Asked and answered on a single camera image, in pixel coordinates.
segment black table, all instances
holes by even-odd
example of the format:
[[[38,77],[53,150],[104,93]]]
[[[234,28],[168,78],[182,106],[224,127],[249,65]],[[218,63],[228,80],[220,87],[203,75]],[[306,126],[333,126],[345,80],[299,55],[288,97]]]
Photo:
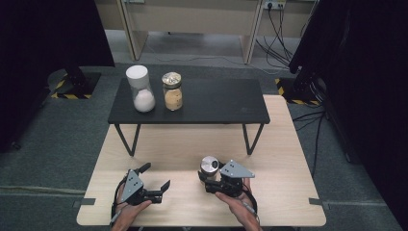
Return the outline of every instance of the black table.
[[[138,112],[132,101],[127,79],[122,79],[108,118],[114,124],[130,156],[135,155],[142,124],[242,124],[246,152],[251,155],[265,124],[270,123],[260,84],[253,79],[183,79],[183,107],[177,111],[166,108],[160,80],[150,80],[156,99],[155,108]],[[245,124],[259,123],[252,145],[249,145]],[[138,124],[132,149],[125,140],[120,124]]]

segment gray carpet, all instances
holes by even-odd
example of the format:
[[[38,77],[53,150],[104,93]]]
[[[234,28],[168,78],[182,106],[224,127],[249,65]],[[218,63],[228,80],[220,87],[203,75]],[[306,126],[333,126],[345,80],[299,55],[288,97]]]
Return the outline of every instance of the gray carpet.
[[[106,226],[78,225],[78,208],[73,204],[82,198],[88,186],[108,131],[107,119],[119,81],[129,66],[84,68],[84,71],[102,73],[92,97],[85,100],[47,98],[21,137],[21,149],[0,154],[0,230],[109,230]],[[170,71],[179,72],[183,78],[255,78],[260,81],[264,94],[277,94],[275,78],[294,78],[287,71],[267,75],[251,68],[146,66],[151,78],[161,78]],[[51,89],[63,75],[63,71],[50,75]],[[288,106],[293,118],[323,110],[305,105]],[[295,127],[301,128],[308,122],[296,122]],[[318,124],[315,121],[298,131],[310,168],[314,162]],[[364,167],[346,161],[328,119],[322,121],[319,131],[315,184],[323,200],[327,223],[323,227],[302,227],[301,230],[401,230]],[[266,227],[269,229],[287,230]]]

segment light wood tabletop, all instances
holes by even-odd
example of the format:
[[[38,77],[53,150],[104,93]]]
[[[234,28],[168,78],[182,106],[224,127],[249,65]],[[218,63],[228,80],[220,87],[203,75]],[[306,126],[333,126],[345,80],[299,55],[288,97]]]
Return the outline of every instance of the light wood tabletop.
[[[147,124],[142,125],[137,153],[130,157],[113,125],[102,146],[89,181],[77,222],[109,225],[115,188],[128,169],[151,163],[140,175],[144,188],[155,191],[167,180],[169,189],[161,204],[152,204],[134,221],[134,226],[241,226],[228,206],[205,192],[198,178],[201,160],[214,156],[225,163],[234,160],[255,173],[251,188],[258,202],[262,226],[323,226],[326,217],[315,184],[294,130],[286,101],[279,95],[264,95],[270,124],[266,124],[257,148],[246,154],[240,124]],[[122,125],[128,141],[137,125]],[[247,125],[253,138],[259,125]]]

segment hand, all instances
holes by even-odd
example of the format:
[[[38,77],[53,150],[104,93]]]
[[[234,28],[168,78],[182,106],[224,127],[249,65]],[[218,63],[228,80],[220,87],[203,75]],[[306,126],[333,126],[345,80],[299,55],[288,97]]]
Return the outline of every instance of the hand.
[[[116,203],[118,205],[116,207],[115,212],[118,213],[120,210],[121,212],[115,221],[114,227],[112,227],[111,229],[112,231],[127,230],[130,227],[130,225],[133,223],[135,218],[138,216],[138,214],[152,203],[151,200],[147,200],[147,201],[142,202],[142,204],[135,205],[135,206],[129,205],[126,202],[119,204],[120,198],[122,197],[122,194],[123,194],[123,189],[124,189],[124,184],[120,186],[118,194],[117,194]]]
[[[243,184],[245,187],[247,187],[249,192],[252,193],[249,178],[243,178]],[[262,230],[258,220],[255,217],[256,215],[251,213],[244,205],[244,203],[246,203],[251,208],[253,208],[251,200],[244,192],[240,196],[235,198],[230,197],[222,192],[216,192],[216,196],[218,197],[218,199],[228,204],[231,213],[235,215],[237,221],[243,225],[245,230],[247,231]]]

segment metal table leg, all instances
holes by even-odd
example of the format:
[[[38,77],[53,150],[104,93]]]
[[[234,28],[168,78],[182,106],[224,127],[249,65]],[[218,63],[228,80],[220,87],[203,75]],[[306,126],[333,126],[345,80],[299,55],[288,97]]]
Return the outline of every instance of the metal table leg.
[[[136,128],[135,137],[133,139],[132,149],[130,149],[129,144],[125,140],[125,137],[123,136],[122,130],[120,129],[120,124],[115,124],[115,128],[116,128],[116,131],[118,132],[118,134],[120,136],[120,139],[122,140],[123,144],[125,144],[125,147],[126,147],[126,150],[129,153],[129,156],[132,156],[132,157],[135,156],[136,144],[138,143],[140,127],[141,127],[141,124],[138,123],[138,127]]]
[[[252,143],[252,146],[249,146],[248,134],[246,133],[246,125],[244,123],[242,124],[243,137],[245,138],[245,145],[246,145],[246,153],[248,155],[251,155],[252,152],[254,151],[255,145],[258,142],[259,137],[261,136],[261,132],[262,132],[262,129],[264,128],[264,125],[265,125],[264,123],[260,124],[258,132],[257,132],[256,137],[255,137],[255,140]]]

